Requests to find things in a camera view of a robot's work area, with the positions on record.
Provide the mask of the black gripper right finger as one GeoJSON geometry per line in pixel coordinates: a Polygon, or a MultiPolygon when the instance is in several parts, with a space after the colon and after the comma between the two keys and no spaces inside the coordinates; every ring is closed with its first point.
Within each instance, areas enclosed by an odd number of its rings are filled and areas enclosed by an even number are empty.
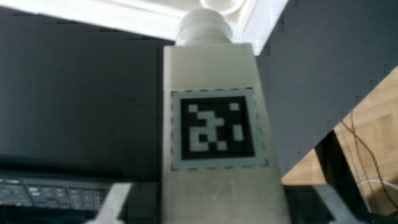
{"type": "Polygon", "coordinates": [[[335,187],[315,185],[313,188],[333,215],[329,224],[377,224],[367,209],[349,206],[335,187]]]}

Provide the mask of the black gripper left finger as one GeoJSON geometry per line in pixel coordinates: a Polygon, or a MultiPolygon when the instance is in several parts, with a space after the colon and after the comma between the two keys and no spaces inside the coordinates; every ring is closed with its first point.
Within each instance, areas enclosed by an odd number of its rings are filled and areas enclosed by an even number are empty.
{"type": "Polygon", "coordinates": [[[84,224],[125,224],[125,221],[120,219],[120,215],[123,212],[123,206],[129,199],[132,186],[132,183],[113,184],[100,208],[100,213],[95,219],[89,220],[84,224]]]}

